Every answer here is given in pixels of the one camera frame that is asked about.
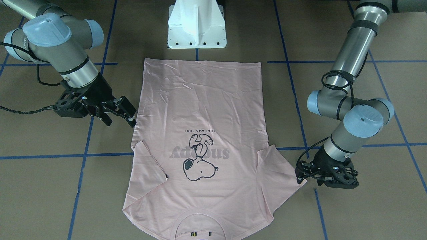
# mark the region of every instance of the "cartoon dog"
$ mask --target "cartoon dog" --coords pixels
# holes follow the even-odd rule
[[[182,165],[186,177],[191,181],[201,178],[211,178],[218,171],[218,167],[203,159],[208,152],[208,146],[212,146],[214,141],[206,134],[193,134],[190,137],[189,146],[196,152],[196,159],[188,158]]]

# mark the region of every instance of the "white plastic bracket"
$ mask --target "white plastic bracket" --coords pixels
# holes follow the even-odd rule
[[[216,0],[176,0],[169,7],[169,48],[224,48],[224,8]]]

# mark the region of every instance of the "shirt sleeve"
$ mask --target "shirt sleeve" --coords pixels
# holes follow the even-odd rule
[[[271,215],[307,182],[304,180],[300,185],[297,184],[294,167],[279,153],[275,145],[258,151],[257,179],[265,206]]]
[[[136,143],[129,188],[123,210],[166,182],[167,176],[143,141]]]

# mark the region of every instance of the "neckline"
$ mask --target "neckline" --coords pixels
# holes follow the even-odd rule
[[[172,226],[172,229],[170,232],[170,240],[175,240],[176,232],[177,232],[178,227],[181,224],[181,222],[185,218],[187,218],[188,216],[191,216],[193,214],[206,215],[206,216],[212,218],[213,220],[215,220],[221,226],[222,231],[224,232],[224,235],[225,235],[225,240],[231,240],[230,231],[229,231],[227,225],[225,224],[225,221],[220,216],[218,216],[216,213],[214,213],[210,210],[207,210],[207,209],[203,209],[203,208],[191,208],[191,209],[186,210],[182,214],[180,214],[179,217],[176,219],[174,225]]]

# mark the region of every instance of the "robotic arm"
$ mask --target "robotic arm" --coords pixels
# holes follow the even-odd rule
[[[354,22],[336,58],[332,70],[322,77],[323,88],[310,94],[310,112],[342,122],[332,132],[313,161],[298,161],[295,169],[298,184],[308,177],[321,186],[353,189],[359,185],[358,172],[351,157],[394,115],[391,102],[353,97],[356,81],[365,56],[381,25],[392,12],[427,10],[427,0],[362,0],[354,12]]]
[[[44,0],[0,0],[7,7],[30,19],[23,28],[10,31],[5,42],[27,52],[6,47],[16,59],[50,63],[64,79],[66,89],[56,102],[54,111],[61,117],[101,119],[112,123],[107,113],[124,118],[134,127],[136,109],[125,96],[116,99],[111,87],[89,59],[84,49],[99,46],[104,39],[100,25],[94,20],[77,20],[57,5]]]

